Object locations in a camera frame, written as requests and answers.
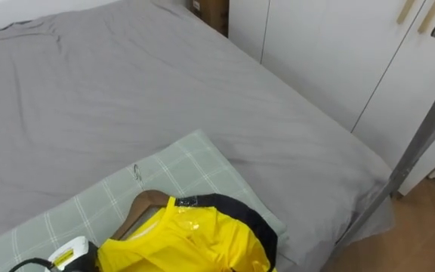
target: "yellow jersey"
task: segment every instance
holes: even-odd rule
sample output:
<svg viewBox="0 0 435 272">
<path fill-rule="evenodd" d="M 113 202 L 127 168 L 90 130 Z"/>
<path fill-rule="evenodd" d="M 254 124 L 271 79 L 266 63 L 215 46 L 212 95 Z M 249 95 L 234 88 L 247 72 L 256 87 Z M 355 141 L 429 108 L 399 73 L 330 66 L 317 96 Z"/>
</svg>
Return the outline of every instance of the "yellow jersey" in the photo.
<svg viewBox="0 0 435 272">
<path fill-rule="evenodd" d="M 271 272 L 277 235 L 246 204 L 220 194 L 171 197 L 125 241 L 98 250 L 102 272 Z"/>
</svg>

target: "mattress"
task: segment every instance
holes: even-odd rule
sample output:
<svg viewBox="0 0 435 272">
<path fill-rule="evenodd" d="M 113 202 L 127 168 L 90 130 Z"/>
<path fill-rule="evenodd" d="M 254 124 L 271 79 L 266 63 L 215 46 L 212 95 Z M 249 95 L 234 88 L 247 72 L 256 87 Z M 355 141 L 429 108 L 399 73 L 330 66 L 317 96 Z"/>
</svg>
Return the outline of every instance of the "mattress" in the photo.
<svg viewBox="0 0 435 272">
<path fill-rule="evenodd" d="M 202 129 L 319 270 L 390 169 L 184 7 L 124 0 L 0 29 L 0 234 Z M 386 201 L 357 239 L 391 226 Z"/>
</svg>

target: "black strap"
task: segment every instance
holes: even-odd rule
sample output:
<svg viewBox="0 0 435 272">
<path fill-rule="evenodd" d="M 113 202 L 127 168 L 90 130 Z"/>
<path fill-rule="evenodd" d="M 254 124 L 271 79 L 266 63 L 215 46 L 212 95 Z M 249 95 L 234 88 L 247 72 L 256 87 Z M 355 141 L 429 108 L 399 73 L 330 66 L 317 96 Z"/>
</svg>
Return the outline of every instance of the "black strap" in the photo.
<svg viewBox="0 0 435 272">
<path fill-rule="evenodd" d="M 39 264 L 42 267 L 46 267 L 49 271 L 53 271 L 55 269 L 55 265 L 51 261 L 45 260 L 43 258 L 31 258 L 16 264 L 13 268 L 11 268 L 11 270 L 9 270 L 9 272 L 16 272 L 18 269 L 27 264 Z"/>
</svg>

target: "light green checkered pillowcase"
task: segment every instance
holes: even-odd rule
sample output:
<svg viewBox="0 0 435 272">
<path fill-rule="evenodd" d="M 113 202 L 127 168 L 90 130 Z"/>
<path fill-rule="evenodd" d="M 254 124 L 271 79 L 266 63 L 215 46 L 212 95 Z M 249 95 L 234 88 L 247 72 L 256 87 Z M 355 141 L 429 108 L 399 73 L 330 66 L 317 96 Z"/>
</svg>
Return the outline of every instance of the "light green checkered pillowcase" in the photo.
<svg viewBox="0 0 435 272">
<path fill-rule="evenodd" d="M 101 245 L 122 224 L 136 195 L 151 189 L 177 197 L 207 193 L 231 196 L 257 211 L 280 242 L 286 238 L 285 225 L 264 206 L 204 133 L 195 131 L 0 236 L 0 272 L 27 258 L 47 258 L 77 236 Z M 42 268 L 28 265 L 24 271 L 39 272 Z"/>
</svg>

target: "wardrobe door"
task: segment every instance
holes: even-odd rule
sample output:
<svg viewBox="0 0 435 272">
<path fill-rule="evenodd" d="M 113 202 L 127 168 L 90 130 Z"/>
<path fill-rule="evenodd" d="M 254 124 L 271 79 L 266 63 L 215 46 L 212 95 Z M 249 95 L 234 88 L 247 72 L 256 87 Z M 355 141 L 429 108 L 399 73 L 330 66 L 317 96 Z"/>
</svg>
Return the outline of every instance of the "wardrobe door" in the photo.
<svg viewBox="0 0 435 272">
<path fill-rule="evenodd" d="M 434 27 L 435 0 L 427 0 L 353 130 L 391 167 L 399 161 L 435 100 L 435 38 L 430 36 Z M 408 193 L 434 167 L 435 142 L 400 192 Z"/>
<path fill-rule="evenodd" d="M 262 64 L 351 131 L 423 2 L 271 0 Z"/>
<path fill-rule="evenodd" d="M 269 0 L 230 0 L 229 39 L 261 62 Z"/>
</svg>

